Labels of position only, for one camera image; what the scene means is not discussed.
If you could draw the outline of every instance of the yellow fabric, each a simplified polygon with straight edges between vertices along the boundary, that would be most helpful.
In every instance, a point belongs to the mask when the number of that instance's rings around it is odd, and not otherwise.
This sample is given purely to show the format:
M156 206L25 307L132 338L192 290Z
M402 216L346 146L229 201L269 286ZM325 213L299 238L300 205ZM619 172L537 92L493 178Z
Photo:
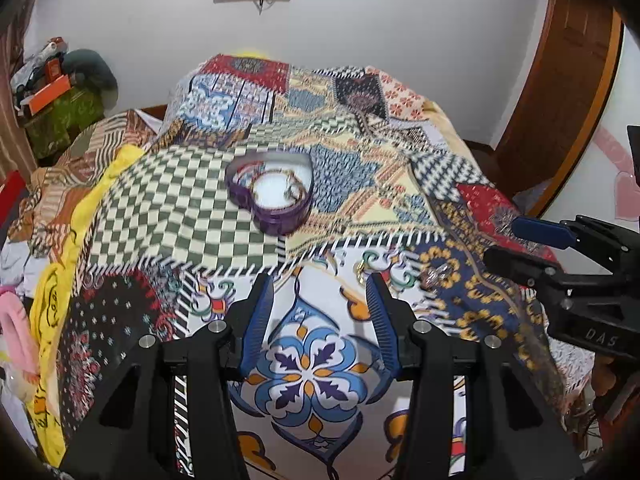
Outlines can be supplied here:
M84 235L94 217L100 200L114 180L145 152L136 146L123 146L116 159L105 170L98 184L84 197L71 216L71 233L67 236L60 263L53 263L42 273L38 281L33 306L29 315L31 333L40 351L40 381L27 409L34 421L38 440L47 461L58 467L65 453L62 428L52 410L47 407L47 385L56 366L56 353L60 333L71 295L78 255Z
M255 57L257 59L271 59L266 54L263 54L261 52L258 52L257 50L251 50L251 49L239 50L238 52L231 55L236 57Z
M456 133L456 129L451 124L451 121L447 117L446 113L438 106L437 103L430 101L429 106L422 110L424 116L430 120L433 124L435 124L438 131L444 137L444 140L449 145L449 149L457 154L468 158L477 168L479 168L478 163L474 159L474 156L471 155L471 150L469 150L468 146L465 144L465 141L460 138L460 136Z

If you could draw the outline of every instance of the pink heart decoration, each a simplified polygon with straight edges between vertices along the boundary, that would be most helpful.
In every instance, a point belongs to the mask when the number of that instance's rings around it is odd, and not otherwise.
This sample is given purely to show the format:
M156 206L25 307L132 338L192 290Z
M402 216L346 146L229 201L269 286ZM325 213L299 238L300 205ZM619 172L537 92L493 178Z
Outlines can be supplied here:
M593 142L616 165L618 171L634 172L634 160L631 155L604 126L598 126L593 134Z
M620 171L614 183L616 218L636 222L640 217L640 187L633 175Z

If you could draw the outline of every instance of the checkered fabric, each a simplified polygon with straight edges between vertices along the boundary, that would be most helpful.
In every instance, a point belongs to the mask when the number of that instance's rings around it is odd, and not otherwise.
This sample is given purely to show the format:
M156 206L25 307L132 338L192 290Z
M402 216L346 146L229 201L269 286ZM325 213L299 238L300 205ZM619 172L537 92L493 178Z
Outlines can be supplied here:
M344 131L359 133L358 120L354 114L336 115L321 119L279 121L277 123L252 124L249 134L241 143L276 142L299 134L303 130L319 130L325 134L340 134Z
M261 233L227 197L226 165L249 150L171 146L142 157L103 201L89 264L166 256L215 268L276 265L284 240Z
M353 77L359 78L365 75L364 67L361 66L335 66L332 68L319 68L314 73L329 77Z
M491 182L465 157L451 152L433 150L411 157L411 166L420 188L438 200L460 202L456 184L483 184Z

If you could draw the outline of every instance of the pink fabric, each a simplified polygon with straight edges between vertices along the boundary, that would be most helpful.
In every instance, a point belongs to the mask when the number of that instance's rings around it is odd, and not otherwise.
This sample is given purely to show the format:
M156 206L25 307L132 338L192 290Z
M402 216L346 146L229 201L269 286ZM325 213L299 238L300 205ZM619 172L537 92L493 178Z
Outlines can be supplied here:
M0 326L12 364L25 372L37 374L38 346L29 330L27 312L12 292L4 292L0 296Z
M593 142L619 171L614 182L616 218L635 222L640 217L640 187L634 177L631 155L603 126L593 134Z

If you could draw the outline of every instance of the striped fabric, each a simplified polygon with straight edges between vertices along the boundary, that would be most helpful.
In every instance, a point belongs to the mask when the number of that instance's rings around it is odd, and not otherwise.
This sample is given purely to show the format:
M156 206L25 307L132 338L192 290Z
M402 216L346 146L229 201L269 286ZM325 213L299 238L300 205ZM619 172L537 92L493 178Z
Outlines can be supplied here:
M9 228L12 242L28 241L34 256L59 261L76 205L98 183L124 144L144 146L155 133L134 110L92 124L51 168L31 175L31 196Z

